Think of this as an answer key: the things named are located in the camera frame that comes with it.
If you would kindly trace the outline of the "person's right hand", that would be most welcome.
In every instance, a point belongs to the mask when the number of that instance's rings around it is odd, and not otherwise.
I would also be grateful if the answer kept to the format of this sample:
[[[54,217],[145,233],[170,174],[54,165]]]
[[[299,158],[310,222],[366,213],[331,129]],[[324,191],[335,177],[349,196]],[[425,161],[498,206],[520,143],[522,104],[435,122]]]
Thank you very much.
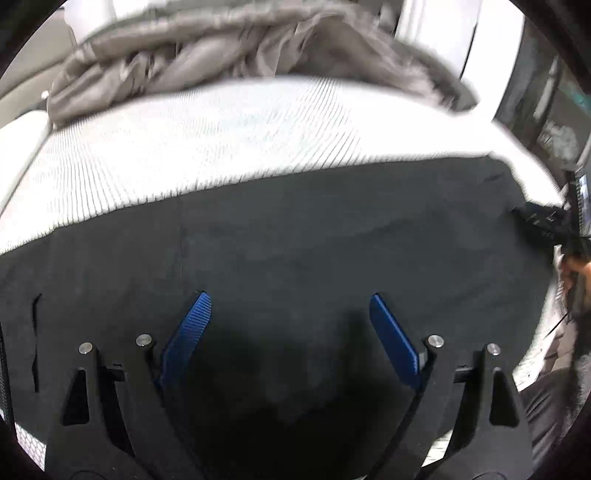
[[[565,297],[568,297],[573,289],[577,289],[580,282],[583,283],[584,291],[581,302],[583,307],[589,310],[590,262],[581,257],[563,255],[559,266],[559,276]]]

